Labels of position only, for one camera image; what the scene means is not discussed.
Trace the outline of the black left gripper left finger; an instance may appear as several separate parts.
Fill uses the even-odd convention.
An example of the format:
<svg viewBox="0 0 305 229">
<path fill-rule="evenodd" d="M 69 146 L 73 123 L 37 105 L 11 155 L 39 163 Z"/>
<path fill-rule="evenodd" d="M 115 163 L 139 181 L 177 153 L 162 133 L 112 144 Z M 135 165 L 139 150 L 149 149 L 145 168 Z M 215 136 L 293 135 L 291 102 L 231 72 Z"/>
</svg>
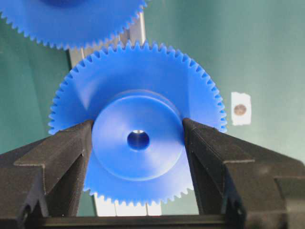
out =
<svg viewBox="0 0 305 229">
<path fill-rule="evenodd" d="M 92 150 L 91 120 L 0 156 L 0 220 L 76 216 Z"/>
</svg>

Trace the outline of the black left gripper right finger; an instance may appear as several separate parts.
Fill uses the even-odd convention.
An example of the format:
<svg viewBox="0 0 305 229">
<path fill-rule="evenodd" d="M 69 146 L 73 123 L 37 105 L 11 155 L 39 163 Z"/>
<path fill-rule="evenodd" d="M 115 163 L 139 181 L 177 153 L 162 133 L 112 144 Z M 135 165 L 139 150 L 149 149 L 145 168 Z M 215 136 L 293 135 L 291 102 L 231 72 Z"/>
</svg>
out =
<svg viewBox="0 0 305 229">
<path fill-rule="evenodd" d="M 183 119 L 200 214 L 224 213 L 241 229 L 302 229 L 305 166 L 296 159 Z"/>
</svg>

